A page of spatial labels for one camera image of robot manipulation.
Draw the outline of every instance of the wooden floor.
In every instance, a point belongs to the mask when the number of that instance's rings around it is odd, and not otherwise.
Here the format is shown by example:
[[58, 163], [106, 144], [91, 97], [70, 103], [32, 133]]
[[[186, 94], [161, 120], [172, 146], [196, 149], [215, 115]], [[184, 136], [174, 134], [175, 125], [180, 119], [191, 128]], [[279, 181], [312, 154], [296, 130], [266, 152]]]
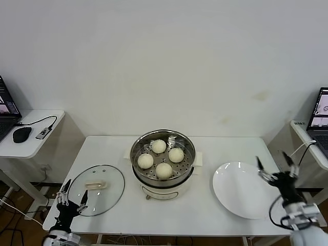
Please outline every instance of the wooden floor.
[[[8, 187], [0, 183], [0, 197], [4, 195]], [[51, 187], [47, 196], [54, 198], [59, 188]], [[24, 191], [13, 192], [10, 199], [14, 202], [15, 206], [21, 211], [27, 211], [28, 207], [32, 203], [32, 198]], [[320, 211], [328, 220], [328, 201], [325, 201], [320, 206]], [[8, 225], [9, 229], [16, 228], [21, 230], [24, 235], [24, 246], [39, 246], [41, 245], [42, 238], [47, 234], [40, 225], [34, 221], [24, 220], [20, 214], [12, 214], [0, 208], [0, 232]], [[34, 218], [42, 223], [38, 213]], [[15, 232], [11, 243], [13, 232], [11, 230], [5, 230], [0, 234], [0, 245], [1, 246], [21, 246], [21, 236], [19, 232]], [[97, 235], [81, 235], [84, 241], [89, 243], [96, 243]], [[253, 239], [253, 244], [260, 238]], [[104, 235], [101, 241], [103, 244], [130, 244], [130, 245], [217, 245], [217, 246], [237, 246], [242, 245], [242, 239], [240, 237], [157, 237], [157, 236], [110, 236]], [[288, 238], [284, 238], [281, 241], [274, 244], [274, 246], [290, 246]]]

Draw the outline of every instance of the laptop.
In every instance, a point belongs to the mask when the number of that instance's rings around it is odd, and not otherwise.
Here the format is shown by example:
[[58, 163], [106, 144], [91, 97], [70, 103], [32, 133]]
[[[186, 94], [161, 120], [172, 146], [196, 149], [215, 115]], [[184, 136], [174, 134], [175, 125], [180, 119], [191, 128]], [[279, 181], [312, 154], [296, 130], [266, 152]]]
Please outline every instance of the laptop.
[[306, 131], [317, 141], [320, 150], [328, 157], [328, 87], [320, 89]]
[[4, 80], [0, 76], [0, 141], [21, 118], [22, 115], [9, 94]]

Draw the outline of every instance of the white table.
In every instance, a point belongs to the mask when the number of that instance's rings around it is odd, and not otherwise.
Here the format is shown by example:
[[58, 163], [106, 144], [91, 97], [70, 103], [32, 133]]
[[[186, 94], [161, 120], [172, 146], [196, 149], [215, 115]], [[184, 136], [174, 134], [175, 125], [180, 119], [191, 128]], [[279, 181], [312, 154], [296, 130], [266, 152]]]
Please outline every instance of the white table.
[[52, 131], [50, 131], [50, 133], [42, 140], [36, 139], [35, 137], [45, 127], [50, 126], [54, 122], [55, 118], [49, 118], [31, 125], [30, 127], [32, 128], [32, 132], [30, 133], [29, 138], [25, 142], [13, 142], [12, 134], [16, 129], [20, 127], [14, 127], [10, 131], [10, 133], [8, 133], [8, 135], [4, 139], [2, 139], [2, 141], [0, 141], [0, 169], [3, 172], [0, 172], [0, 179], [3, 179], [11, 187], [10, 190], [6, 193], [6, 196], [9, 196], [12, 190], [17, 190], [18, 185], [34, 199], [34, 202], [29, 209], [30, 212], [37, 211], [39, 206], [46, 205], [48, 199], [44, 196], [44, 194], [47, 192], [48, 187], [43, 187], [41, 191], [38, 191], [33, 185], [31, 185], [29, 180], [25, 177], [25, 174], [19, 170], [19, 167], [10, 163], [7, 158], [15, 158], [17, 160], [29, 160], [30, 158], [35, 156], [39, 149], [42, 147], [42, 145], [47, 141], [51, 133], [58, 126], [65, 113], [63, 110], [21, 110], [20, 113], [22, 114], [22, 119], [20, 120], [20, 122], [24, 124], [32, 123], [51, 115], [57, 116], [57, 121], [53, 125]]
[[[302, 142], [309, 142], [313, 140], [306, 131], [306, 122], [304, 120], [292, 120], [291, 126], [295, 133], [299, 136]], [[318, 165], [323, 168], [324, 170], [328, 170], [328, 159], [323, 154], [323, 152], [319, 149], [316, 145], [311, 145], [309, 147], [309, 152], [312, 154]], [[301, 181], [301, 183], [306, 182], [307, 179], [311, 178], [312, 173], [308, 173], [308, 175], [304, 176], [304, 180]], [[322, 191], [320, 191], [317, 195], [313, 197], [313, 202], [316, 204], [320, 204], [323, 201], [328, 199], [328, 188], [324, 188]]]
[[[89, 234], [180, 235], [180, 236], [285, 236], [290, 232], [265, 219], [244, 219], [229, 212], [216, 198], [212, 188], [215, 170], [223, 163], [240, 160], [257, 165], [259, 156], [268, 172], [277, 172], [265, 143], [258, 137], [191, 137], [196, 150], [203, 153], [202, 175], [194, 175], [190, 189], [174, 200], [146, 200], [135, 178], [126, 149], [137, 137], [89, 136], [86, 138], [65, 182], [95, 165], [119, 168], [126, 181], [120, 201], [109, 211], [95, 217], [74, 218], [72, 231]], [[54, 224], [58, 210], [52, 206], [44, 230]], [[281, 207], [274, 217], [285, 215]]]

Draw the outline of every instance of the steamed bun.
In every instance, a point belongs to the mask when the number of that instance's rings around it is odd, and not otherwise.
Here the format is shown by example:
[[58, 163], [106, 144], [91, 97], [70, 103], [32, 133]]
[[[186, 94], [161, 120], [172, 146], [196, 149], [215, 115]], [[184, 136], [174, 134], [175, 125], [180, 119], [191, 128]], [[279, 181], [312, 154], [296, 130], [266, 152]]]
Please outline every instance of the steamed bun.
[[171, 162], [178, 163], [183, 160], [185, 154], [183, 153], [183, 150], [180, 148], [174, 148], [171, 149], [169, 152], [169, 159]]
[[150, 154], [142, 154], [138, 158], [138, 165], [142, 169], [150, 168], [154, 163], [154, 158]]
[[158, 139], [151, 143], [151, 147], [153, 152], [160, 154], [166, 150], [166, 143], [163, 140]]
[[171, 165], [167, 163], [161, 163], [157, 165], [155, 172], [159, 179], [168, 179], [172, 176], [173, 169]]

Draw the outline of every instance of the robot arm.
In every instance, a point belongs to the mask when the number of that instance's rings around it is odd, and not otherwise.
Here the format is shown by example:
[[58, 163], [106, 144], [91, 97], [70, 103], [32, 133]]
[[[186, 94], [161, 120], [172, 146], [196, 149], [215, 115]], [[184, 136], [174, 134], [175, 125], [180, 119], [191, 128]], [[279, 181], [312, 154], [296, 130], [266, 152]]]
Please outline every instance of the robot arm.
[[283, 156], [291, 170], [274, 174], [268, 174], [257, 157], [260, 177], [271, 186], [278, 188], [283, 199], [282, 207], [286, 210], [286, 216], [281, 218], [280, 224], [275, 223], [271, 217], [271, 209], [280, 198], [278, 197], [269, 211], [271, 222], [278, 227], [293, 231], [290, 240], [294, 246], [328, 245], [328, 234], [314, 225], [317, 222], [317, 215], [320, 214], [320, 210], [314, 203], [306, 204], [304, 198], [295, 189], [299, 167], [294, 164], [286, 153], [283, 152]]
[[86, 190], [80, 205], [68, 199], [68, 189], [71, 180], [63, 186], [57, 193], [57, 209], [59, 216], [56, 217], [56, 224], [50, 228], [49, 234], [43, 239], [42, 246], [77, 246], [80, 243], [80, 236], [73, 234], [70, 227], [73, 218], [80, 215], [86, 209], [88, 201], [88, 191]]

